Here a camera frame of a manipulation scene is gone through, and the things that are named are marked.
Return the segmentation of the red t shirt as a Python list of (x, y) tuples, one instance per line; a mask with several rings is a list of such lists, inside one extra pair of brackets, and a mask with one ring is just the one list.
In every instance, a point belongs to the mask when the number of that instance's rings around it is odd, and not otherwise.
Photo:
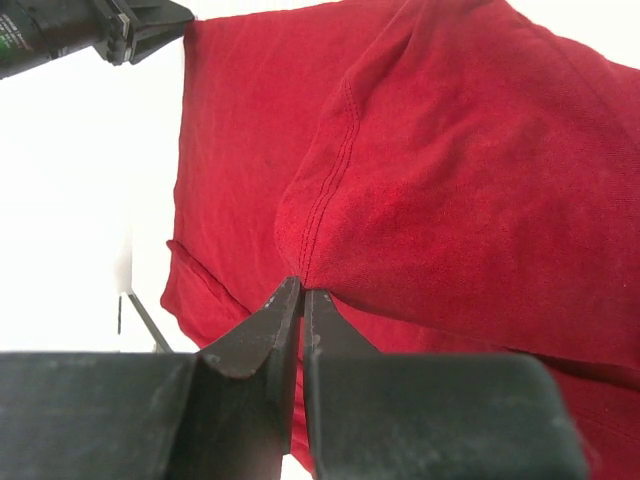
[(639, 475), (639, 73), (504, 1), (193, 23), (161, 298), (207, 346), (296, 276), (376, 347), (528, 352)]

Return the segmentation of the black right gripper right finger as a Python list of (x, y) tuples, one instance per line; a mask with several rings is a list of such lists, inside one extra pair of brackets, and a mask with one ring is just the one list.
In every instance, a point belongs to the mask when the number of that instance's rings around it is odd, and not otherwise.
[(560, 391), (520, 354), (385, 354), (307, 293), (304, 396), (318, 479), (585, 479)]

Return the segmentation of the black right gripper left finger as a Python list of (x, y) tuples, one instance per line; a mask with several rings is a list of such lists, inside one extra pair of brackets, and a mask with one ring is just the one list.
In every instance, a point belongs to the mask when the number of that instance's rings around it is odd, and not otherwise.
[(193, 353), (5, 353), (5, 479), (277, 479), (290, 451), (301, 285)]

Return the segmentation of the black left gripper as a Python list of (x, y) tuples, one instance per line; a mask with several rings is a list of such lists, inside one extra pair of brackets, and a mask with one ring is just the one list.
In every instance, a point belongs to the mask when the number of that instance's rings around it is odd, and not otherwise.
[(110, 64), (139, 64), (195, 20), (174, 1), (3, 1), (1, 77), (101, 43)]

